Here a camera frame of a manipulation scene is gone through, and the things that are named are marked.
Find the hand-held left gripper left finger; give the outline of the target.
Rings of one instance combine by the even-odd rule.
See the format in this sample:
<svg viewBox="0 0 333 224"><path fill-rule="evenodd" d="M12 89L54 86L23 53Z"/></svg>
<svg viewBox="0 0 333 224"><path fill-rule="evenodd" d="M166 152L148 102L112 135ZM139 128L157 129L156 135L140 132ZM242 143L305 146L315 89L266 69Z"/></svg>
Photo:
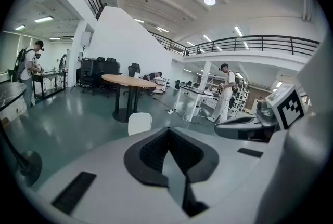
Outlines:
<svg viewBox="0 0 333 224"><path fill-rule="evenodd" d="M96 147L51 175L38 194L52 202L80 173L96 175L71 216L89 224L179 224L186 213L164 187L141 184L127 171L123 157L150 130Z"/></svg>

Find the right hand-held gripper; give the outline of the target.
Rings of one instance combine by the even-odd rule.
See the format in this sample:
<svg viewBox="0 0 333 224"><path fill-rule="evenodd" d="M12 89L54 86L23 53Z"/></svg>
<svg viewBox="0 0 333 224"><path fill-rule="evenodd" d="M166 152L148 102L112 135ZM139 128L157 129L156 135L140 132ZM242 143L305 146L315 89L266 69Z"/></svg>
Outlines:
<svg viewBox="0 0 333 224"><path fill-rule="evenodd" d="M277 126L287 130L295 121L304 117L305 110L294 84L283 84L257 106L256 116L263 126ZM214 127L215 133L227 139L246 140L248 132L257 129L257 118L241 116L229 118Z"/></svg>

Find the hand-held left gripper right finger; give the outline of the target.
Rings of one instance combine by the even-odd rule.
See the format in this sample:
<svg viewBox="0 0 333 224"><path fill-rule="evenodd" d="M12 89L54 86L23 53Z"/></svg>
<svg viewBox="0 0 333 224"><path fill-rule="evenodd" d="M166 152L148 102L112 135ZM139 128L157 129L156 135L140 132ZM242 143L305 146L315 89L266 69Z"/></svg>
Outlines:
<svg viewBox="0 0 333 224"><path fill-rule="evenodd" d="M189 217L176 212L170 224L256 224L260 203L276 170L276 136L269 143L213 137L182 128L170 128L194 143L203 143L196 165L206 168L206 157L219 156L210 177L189 185L190 202L199 213Z"/></svg>

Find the white chair back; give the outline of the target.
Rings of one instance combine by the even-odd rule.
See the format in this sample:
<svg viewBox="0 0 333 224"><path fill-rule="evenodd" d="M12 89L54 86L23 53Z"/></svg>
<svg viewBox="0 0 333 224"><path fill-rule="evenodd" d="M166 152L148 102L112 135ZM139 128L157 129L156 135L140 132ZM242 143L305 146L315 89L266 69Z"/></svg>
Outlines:
<svg viewBox="0 0 333 224"><path fill-rule="evenodd" d="M151 130L152 116L149 113L138 112L133 113L128 121L128 135L138 134Z"/></svg>

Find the white shelving rack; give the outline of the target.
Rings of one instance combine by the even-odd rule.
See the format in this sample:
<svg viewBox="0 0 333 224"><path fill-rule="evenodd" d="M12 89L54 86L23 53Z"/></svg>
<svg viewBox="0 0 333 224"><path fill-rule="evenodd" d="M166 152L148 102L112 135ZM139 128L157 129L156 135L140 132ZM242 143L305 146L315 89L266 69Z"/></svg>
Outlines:
<svg viewBox="0 0 333 224"><path fill-rule="evenodd" d="M230 117L236 117L239 112L243 111L248 98L248 82L242 80L239 82L238 92L233 95L234 100L231 107Z"/></svg>

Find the white desk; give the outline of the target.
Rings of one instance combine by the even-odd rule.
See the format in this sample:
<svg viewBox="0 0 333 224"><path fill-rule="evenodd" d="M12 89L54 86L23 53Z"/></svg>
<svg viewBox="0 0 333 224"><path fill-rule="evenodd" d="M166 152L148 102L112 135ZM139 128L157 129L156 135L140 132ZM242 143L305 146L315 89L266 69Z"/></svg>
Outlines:
<svg viewBox="0 0 333 224"><path fill-rule="evenodd" d="M182 107L180 104L180 98L182 95L187 95L192 100L192 102L188 106L185 106L186 109L184 110L185 115L183 116L183 119L185 119L188 122L192 121L192 118L195 115L195 110L197 107L200 107L203 99L219 99L220 98L220 95L218 93L213 93L213 92L207 91L207 90L202 91L202 90L189 88L189 87L185 87L185 86L181 85L178 90L178 94L176 97L176 102L173 107L173 111L177 111Z"/></svg>

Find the white cart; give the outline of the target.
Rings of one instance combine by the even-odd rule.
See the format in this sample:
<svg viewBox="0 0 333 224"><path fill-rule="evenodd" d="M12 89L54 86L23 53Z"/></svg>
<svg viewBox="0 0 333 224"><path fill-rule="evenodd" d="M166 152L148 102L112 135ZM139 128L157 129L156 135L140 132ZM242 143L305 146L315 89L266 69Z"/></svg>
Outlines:
<svg viewBox="0 0 333 224"><path fill-rule="evenodd" d="M169 80L166 78L155 78L154 82L156 83L155 90L153 91L154 94L164 94Z"/></svg>

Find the black mezzanine railing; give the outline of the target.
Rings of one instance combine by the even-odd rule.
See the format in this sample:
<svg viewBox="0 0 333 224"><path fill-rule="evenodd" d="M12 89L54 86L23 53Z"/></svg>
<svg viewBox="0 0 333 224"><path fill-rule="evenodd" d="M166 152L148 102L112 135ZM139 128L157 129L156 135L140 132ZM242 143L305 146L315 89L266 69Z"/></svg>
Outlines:
<svg viewBox="0 0 333 224"><path fill-rule="evenodd" d="M183 57L221 53L223 51L277 51L293 56L308 57L316 52L319 42L311 39L282 35L253 35L207 40L197 45L181 44L157 33L150 33L164 49Z"/></svg>

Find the round wooden table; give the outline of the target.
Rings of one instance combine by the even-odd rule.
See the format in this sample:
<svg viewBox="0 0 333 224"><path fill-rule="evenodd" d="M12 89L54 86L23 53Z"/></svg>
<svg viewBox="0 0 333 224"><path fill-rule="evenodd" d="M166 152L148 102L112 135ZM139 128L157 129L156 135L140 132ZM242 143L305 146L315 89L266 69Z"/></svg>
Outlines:
<svg viewBox="0 0 333 224"><path fill-rule="evenodd" d="M127 123L131 114L137 112L139 90L141 88L156 87L156 83L152 81L134 78L130 76L104 74L101 76L103 80L116 84L116 99L115 107L112 116L115 120L121 123ZM120 101L120 86L129 87L129 94L127 98L126 108L119 108Z"/></svg>

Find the black office chair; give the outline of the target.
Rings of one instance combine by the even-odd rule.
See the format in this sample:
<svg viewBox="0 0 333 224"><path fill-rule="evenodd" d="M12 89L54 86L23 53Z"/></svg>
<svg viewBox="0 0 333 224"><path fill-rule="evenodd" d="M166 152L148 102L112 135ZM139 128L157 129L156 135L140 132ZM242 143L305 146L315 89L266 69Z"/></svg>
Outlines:
<svg viewBox="0 0 333 224"><path fill-rule="evenodd" d="M140 76L140 65L137 63L132 63L131 66L128 66L129 77L139 78Z"/></svg>
<svg viewBox="0 0 333 224"><path fill-rule="evenodd" d="M104 69L105 74L121 75L120 64L116 61L115 58L107 58Z"/></svg>
<svg viewBox="0 0 333 224"><path fill-rule="evenodd" d="M92 58L84 58L81 61L80 87L82 88L82 93L95 94L95 63L96 60Z"/></svg>

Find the black desk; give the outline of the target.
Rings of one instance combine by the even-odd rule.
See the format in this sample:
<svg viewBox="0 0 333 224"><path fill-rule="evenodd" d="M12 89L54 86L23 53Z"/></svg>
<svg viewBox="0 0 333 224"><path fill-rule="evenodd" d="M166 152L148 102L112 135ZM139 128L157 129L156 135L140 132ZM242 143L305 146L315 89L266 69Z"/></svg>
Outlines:
<svg viewBox="0 0 333 224"><path fill-rule="evenodd" d="M67 87L67 72L47 72L32 75L35 100L46 100Z"/></svg>

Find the round black marble table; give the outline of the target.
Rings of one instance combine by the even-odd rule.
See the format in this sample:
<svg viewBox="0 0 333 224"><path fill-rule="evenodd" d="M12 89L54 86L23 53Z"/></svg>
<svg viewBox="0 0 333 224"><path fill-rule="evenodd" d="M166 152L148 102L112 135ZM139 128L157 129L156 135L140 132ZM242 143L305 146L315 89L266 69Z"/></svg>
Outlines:
<svg viewBox="0 0 333 224"><path fill-rule="evenodd" d="M26 85L19 82L0 84L0 112L18 100L26 91ZM42 171L42 158L35 151L20 154L10 142L0 120L0 134L16 160L15 177L26 187L34 186Z"/></svg>

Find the softbox light on stand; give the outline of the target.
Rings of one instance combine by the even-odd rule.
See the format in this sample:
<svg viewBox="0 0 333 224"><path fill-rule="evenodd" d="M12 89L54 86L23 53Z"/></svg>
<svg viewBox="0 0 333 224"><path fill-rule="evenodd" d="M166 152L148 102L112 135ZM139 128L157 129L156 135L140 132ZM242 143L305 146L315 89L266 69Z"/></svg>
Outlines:
<svg viewBox="0 0 333 224"><path fill-rule="evenodd" d="M91 39L91 32L84 31L81 34L80 37L80 49L76 55L74 55L74 50L72 47L70 57L76 57L76 63L75 63L75 69L72 70L72 72L75 72L75 79L73 80L73 83L71 85L70 92L72 92L74 87L77 87L80 85L80 78L81 78L81 66L82 62L84 60L84 52L87 46L90 44Z"/></svg>

